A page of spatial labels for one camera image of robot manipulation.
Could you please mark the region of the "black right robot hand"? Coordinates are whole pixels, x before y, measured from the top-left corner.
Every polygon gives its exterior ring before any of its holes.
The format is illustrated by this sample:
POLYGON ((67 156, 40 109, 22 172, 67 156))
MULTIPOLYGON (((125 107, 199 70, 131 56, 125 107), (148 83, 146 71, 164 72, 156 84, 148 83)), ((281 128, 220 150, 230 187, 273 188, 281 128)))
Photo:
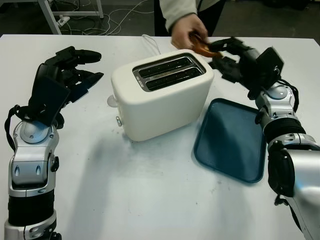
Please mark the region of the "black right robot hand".
POLYGON ((218 70, 223 79, 231 83, 240 83, 249 90, 247 96, 250 100, 256 99, 262 90, 257 63, 259 52, 255 48, 246 46, 236 37, 214 41, 208 48, 211 52, 228 52, 239 56, 239 61, 227 56, 215 56, 209 65, 212 69, 218 70))

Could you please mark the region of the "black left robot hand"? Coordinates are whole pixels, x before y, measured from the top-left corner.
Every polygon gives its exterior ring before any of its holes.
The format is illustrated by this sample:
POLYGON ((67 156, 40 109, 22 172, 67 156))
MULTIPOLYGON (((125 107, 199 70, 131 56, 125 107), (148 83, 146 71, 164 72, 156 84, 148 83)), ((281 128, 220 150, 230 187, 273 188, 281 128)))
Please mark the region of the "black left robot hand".
POLYGON ((76 67, 97 63, 101 58, 99 52, 77 50, 73 46, 56 52, 54 57, 47 59, 38 67, 28 105, 64 106, 76 102, 104 75, 102 72, 93 73, 76 67))

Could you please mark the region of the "person bare hand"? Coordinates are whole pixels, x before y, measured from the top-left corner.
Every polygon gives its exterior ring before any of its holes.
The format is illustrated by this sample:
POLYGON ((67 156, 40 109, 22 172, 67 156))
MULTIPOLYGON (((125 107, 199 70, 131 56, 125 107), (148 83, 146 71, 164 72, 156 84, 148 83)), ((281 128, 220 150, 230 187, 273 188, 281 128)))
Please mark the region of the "person bare hand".
POLYGON ((171 43, 177 49, 193 48, 190 34, 196 32, 207 43, 208 31, 200 18, 192 13, 180 18, 171 29, 171 43))

